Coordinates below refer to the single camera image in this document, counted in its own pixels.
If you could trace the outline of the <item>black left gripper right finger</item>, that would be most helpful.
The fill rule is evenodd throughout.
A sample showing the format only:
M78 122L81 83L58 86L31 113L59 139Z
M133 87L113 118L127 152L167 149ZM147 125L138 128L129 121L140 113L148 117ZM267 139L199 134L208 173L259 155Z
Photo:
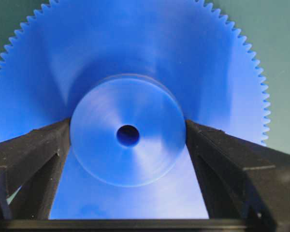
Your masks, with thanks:
M186 145L211 219L290 232L290 155L186 121Z

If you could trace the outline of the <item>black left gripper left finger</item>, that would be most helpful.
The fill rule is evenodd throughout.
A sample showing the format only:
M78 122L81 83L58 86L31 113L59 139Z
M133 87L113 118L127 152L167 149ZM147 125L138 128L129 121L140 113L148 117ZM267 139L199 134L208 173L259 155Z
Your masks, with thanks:
M48 219L69 149L69 118L0 143L0 219Z

